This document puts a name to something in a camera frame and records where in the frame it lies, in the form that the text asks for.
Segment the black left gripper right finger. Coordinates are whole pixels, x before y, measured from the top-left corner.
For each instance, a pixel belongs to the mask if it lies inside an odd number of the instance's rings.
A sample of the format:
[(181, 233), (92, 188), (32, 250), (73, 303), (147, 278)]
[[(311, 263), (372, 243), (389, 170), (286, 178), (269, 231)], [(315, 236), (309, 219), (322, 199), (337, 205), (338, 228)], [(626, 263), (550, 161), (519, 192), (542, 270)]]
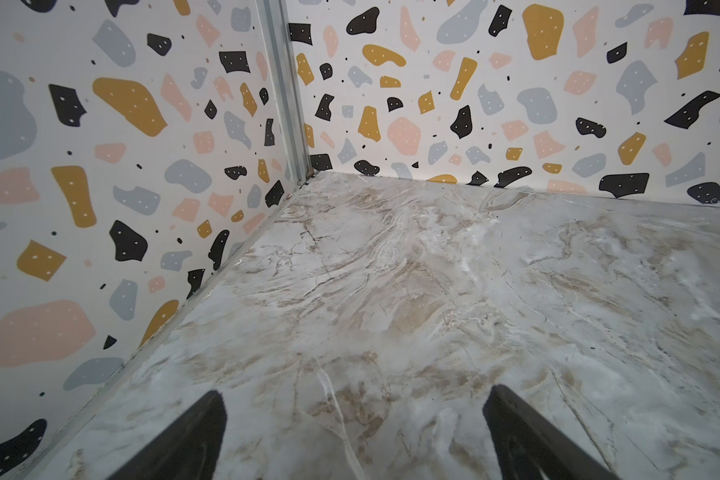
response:
[(482, 407), (504, 479), (614, 479), (509, 387), (497, 384)]

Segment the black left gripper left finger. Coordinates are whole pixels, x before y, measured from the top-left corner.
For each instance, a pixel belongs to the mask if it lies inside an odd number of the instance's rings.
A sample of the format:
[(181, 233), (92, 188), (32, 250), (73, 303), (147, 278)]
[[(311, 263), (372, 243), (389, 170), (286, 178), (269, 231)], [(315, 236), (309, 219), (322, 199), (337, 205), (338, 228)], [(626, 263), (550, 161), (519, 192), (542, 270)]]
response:
[(109, 479), (211, 480), (226, 425), (222, 395), (208, 391)]

